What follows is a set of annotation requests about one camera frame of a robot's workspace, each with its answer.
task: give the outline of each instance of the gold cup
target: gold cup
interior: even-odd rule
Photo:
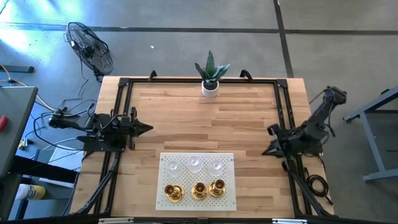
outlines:
[[[167,185],[164,188],[164,192],[166,193],[167,198],[173,203],[181,201],[184,197],[184,189],[178,184]]]
[[[222,180],[213,181],[209,186],[209,194],[215,198],[220,198],[225,194],[225,183]]]
[[[207,187],[203,183],[195,184],[191,189],[192,197],[196,200],[203,200],[207,197]]]

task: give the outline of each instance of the wooden table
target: wooden table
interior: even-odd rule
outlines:
[[[109,113],[114,107],[119,78],[104,78],[96,113]],[[289,78],[287,82],[295,123],[299,125],[310,115],[304,81]],[[279,123],[272,85],[223,83],[216,98],[205,98],[199,83],[135,83],[131,106],[137,108],[137,118],[154,129],[136,138],[135,151],[125,150],[122,155],[113,217],[294,217],[281,160],[261,156],[271,140],[266,127]],[[234,153],[237,211],[156,211],[161,152]],[[71,212],[81,208],[98,186],[103,157],[103,152],[95,152],[85,159]],[[303,157],[303,163],[311,174],[326,178],[318,158]],[[304,211],[302,193],[297,191]],[[104,192],[103,208],[108,188]],[[333,213],[325,198],[317,199]]]

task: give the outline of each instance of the succulent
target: succulent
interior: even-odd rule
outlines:
[[[199,64],[195,63],[201,79],[204,81],[203,85],[207,90],[214,90],[217,88],[217,81],[226,73],[230,65],[231,64],[215,67],[211,50],[209,50],[209,56],[207,57],[206,68],[201,68]]]

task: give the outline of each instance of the electric fan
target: electric fan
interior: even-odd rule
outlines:
[[[68,42],[80,60],[99,77],[109,75],[113,70],[113,61],[108,45],[95,33],[80,22],[69,22],[66,33]]]

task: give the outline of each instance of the pegboard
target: pegboard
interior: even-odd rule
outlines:
[[[203,161],[203,168],[197,173],[190,172],[186,167],[190,157],[197,156]],[[212,160],[219,160],[223,164],[223,172],[218,177],[213,177],[207,171],[207,165]],[[183,172],[178,177],[168,173],[167,164],[170,161],[179,161],[183,165]],[[214,198],[208,194],[204,200],[195,200],[191,189],[198,183],[204,183],[207,188],[216,179],[225,183],[225,195]],[[178,203],[168,200],[164,193],[167,185],[179,184],[183,187],[185,195]],[[159,178],[157,181],[156,210],[180,211],[236,211],[235,173],[233,153],[161,153],[159,165]]]

